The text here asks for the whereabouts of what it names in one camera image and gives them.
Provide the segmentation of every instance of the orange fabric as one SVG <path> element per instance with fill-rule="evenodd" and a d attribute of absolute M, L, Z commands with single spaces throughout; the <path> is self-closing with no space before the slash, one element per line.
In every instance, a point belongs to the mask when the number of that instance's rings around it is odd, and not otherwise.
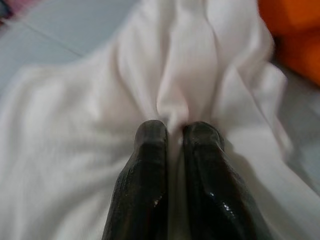
<path fill-rule="evenodd" d="M 320 0 L 259 0 L 280 62 L 320 86 Z"/>

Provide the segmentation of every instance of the white sheet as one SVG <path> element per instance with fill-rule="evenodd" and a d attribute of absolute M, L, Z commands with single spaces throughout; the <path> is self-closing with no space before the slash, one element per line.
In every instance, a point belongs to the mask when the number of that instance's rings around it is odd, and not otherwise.
<path fill-rule="evenodd" d="M 185 237 L 172 194 L 180 129 L 197 120 L 226 137 L 275 239 L 319 239 L 319 197 L 283 161 L 285 78 L 271 51 L 254 0 L 147 0 L 87 58 L 22 70 L 0 112 L 0 239 L 99 240 L 148 119 L 170 133 L 170 240 Z"/>

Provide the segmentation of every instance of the white tile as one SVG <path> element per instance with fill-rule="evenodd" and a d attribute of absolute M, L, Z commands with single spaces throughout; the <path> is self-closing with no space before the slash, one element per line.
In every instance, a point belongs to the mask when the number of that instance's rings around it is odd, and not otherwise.
<path fill-rule="evenodd" d="M 69 49 L 87 54 L 112 35 L 137 0 L 46 0 L 24 18 Z"/>
<path fill-rule="evenodd" d="M 0 35 L 0 94 L 13 75 L 28 64 L 66 63 L 79 56 L 21 23 Z"/>

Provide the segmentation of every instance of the white fabric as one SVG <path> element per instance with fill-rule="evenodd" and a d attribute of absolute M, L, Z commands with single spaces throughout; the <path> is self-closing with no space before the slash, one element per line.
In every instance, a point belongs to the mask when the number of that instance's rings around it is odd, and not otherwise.
<path fill-rule="evenodd" d="M 100 240 L 149 119 L 170 133 L 172 226 L 181 127 L 203 120 L 227 139 L 275 239 L 319 239 L 320 199 L 283 161 L 285 78 L 271 52 L 254 0 L 148 0 L 91 56 L 22 70 L 0 112 L 0 239 Z"/>

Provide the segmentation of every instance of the gray floor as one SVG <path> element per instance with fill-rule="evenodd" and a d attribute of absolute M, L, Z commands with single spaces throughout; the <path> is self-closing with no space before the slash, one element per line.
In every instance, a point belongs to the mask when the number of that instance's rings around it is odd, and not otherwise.
<path fill-rule="evenodd" d="M 136 0 L 42 0 L 0 33 L 0 94 L 27 64 L 74 61 L 104 43 Z M 320 195 L 320 89 L 282 67 L 289 81 L 279 111 L 294 144 L 288 165 Z"/>

